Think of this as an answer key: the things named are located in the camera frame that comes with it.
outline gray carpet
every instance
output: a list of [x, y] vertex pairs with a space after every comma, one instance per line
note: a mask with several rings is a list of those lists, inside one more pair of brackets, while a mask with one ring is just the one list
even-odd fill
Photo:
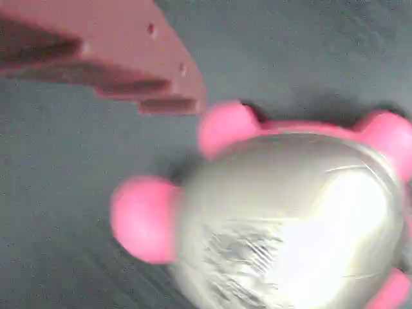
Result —
[[[211, 102], [345, 126], [375, 106], [412, 113], [411, 1], [158, 4]], [[201, 160], [197, 118], [18, 80], [0, 80], [0, 110], [0, 308], [190, 308], [165, 268], [114, 241], [108, 201], [134, 174], [178, 182]]]

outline shiny metallic surface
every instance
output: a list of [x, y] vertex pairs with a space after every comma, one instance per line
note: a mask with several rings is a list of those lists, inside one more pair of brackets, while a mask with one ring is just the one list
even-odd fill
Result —
[[364, 308], [402, 259], [405, 203], [367, 147], [255, 138], [188, 179], [173, 272], [202, 309]]

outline reddish plastic part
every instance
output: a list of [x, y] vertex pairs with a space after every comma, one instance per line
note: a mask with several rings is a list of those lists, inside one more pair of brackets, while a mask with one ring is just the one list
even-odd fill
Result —
[[206, 90], [150, 0], [0, 1], [0, 76], [92, 86], [143, 113], [191, 114]]

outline pink plastic piece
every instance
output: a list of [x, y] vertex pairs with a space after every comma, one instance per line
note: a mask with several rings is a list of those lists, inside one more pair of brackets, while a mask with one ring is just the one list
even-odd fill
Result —
[[396, 114], [377, 111], [356, 127], [358, 140], [380, 151], [405, 181], [412, 176], [412, 125]]
[[0, 77], [90, 86], [141, 113], [199, 113], [207, 95], [152, 0], [0, 0]]
[[403, 304], [409, 295], [411, 282], [407, 275], [394, 269], [378, 294], [370, 301], [367, 309], [395, 309]]
[[134, 257], [158, 264], [174, 259], [174, 199], [178, 188], [156, 177], [132, 178], [115, 191], [111, 227]]
[[212, 158], [230, 144], [252, 138], [261, 131], [252, 108], [238, 101], [212, 108], [198, 130], [199, 147], [206, 158]]

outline hole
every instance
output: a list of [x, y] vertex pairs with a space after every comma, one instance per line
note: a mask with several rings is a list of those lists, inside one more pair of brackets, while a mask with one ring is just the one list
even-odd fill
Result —
[[179, 64], [179, 72], [182, 77], [185, 77], [187, 74], [187, 66], [184, 63]]
[[193, 114], [197, 112], [197, 101], [189, 98], [145, 100], [139, 103], [143, 114]]
[[147, 32], [152, 37], [152, 39], [155, 39], [157, 37], [157, 28], [155, 24], [149, 23], [149, 26], [147, 26]]

